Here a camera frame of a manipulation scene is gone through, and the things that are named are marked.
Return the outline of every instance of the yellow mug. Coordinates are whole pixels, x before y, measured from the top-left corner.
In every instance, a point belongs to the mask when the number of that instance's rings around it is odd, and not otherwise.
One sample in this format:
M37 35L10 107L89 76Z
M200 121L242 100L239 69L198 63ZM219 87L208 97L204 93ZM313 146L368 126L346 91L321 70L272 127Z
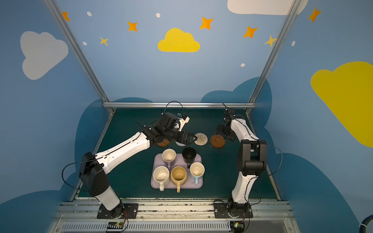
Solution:
M180 192L180 186L183 185L187 179L188 174L185 168L183 167L175 167L171 171L171 182L174 183L177 186L177 192Z

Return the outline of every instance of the black mounting plate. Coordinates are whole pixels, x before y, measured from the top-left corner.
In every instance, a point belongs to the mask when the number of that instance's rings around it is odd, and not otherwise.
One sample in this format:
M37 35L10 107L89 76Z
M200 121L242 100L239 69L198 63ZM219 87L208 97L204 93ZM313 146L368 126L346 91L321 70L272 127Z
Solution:
M245 218L253 218L254 216L253 216L253 211L251 210L251 205L249 203L248 205L249 206L245 213ZM214 203L214 214L215 214L215 218L232 218L232 216L228 214L227 203L222 203L222 202ZM244 218L244 214L241 214L237 218Z
M127 219L134 219L137 215L139 204L137 203L123 203L123 212L127 211ZM112 212L107 210L103 205L100 206L97 214L97 219L113 219Z

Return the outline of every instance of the mug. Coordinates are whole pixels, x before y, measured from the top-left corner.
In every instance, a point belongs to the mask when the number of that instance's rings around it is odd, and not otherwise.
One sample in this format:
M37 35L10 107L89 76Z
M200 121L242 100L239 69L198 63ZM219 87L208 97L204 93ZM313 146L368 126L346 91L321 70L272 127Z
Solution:
M166 149L162 153L162 159L168 170L171 170L171 166L175 164L176 152L173 149Z
M171 181L177 186L177 192L180 192L180 186L183 185L187 179L188 174L185 168L183 167L175 167L171 171Z
M190 165L190 174L193 179L195 179L195 185L198 185L198 180L202 179L203 174L205 173L205 167L199 162L192 163Z
M188 168L190 168L190 164L193 163L195 156L197 155L195 149L191 147L187 147L182 152L184 162L188 164Z
M164 186L170 182L170 171L165 166L157 167L153 179L159 184L159 190L164 191Z

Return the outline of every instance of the white cloud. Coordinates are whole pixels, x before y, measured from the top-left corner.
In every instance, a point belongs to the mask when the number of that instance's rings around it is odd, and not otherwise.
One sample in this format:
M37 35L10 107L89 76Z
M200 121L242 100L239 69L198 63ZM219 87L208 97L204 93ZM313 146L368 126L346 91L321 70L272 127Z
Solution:
M25 75L36 80L62 61L69 52L67 44L51 34L27 31L21 36L21 49L26 59L22 69Z
M308 0L301 0L297 14ZM287 15L293 0L228 0L228 9L236 14Z

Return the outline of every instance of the yellow star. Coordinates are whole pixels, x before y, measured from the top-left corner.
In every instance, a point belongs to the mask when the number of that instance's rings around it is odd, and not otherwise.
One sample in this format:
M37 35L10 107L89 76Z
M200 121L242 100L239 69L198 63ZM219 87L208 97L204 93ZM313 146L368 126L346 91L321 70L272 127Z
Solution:
M205 19L205 18L202 17L202 25L201 25L200 29L207 28L208 30L210 30L210 24L211 24L212 20L214 20L214 19Z
M128 25L129 25L129 30L128 31L135 31L135 32L137 32L137 29L136 29L137 23L130 23L130 22L128 22Z
M252 38L254 36L254 32L256 31L256 29L258 29L258 28L247 27L247 32L244 35L244 38L245 37L251 37Z
M321 13L321 11L317 11L316 7L313 10L312 15L308 19L312 19L312 22L315 22L316 17Z
M106 46L108 46L107 43L106 43L108 39L104 40L104 39L101 38L101 37L100 37L100 39L101 39L101 43L100 43L100 44L105 44Z
M277 40L277 38L272 39L272 35L270 35L269 37L270 37L270 38L269 38L269 41L265 42L264 44L269 44L269 45L271 45L271 47L272 47L273 42L274 42L275 40Z
M69 17L68 17L68 12L67 12L67 11L66 11L66 12L63 12L62 15L63 15L63 17L65 18L65 20L70 21L70 19L69 19Z

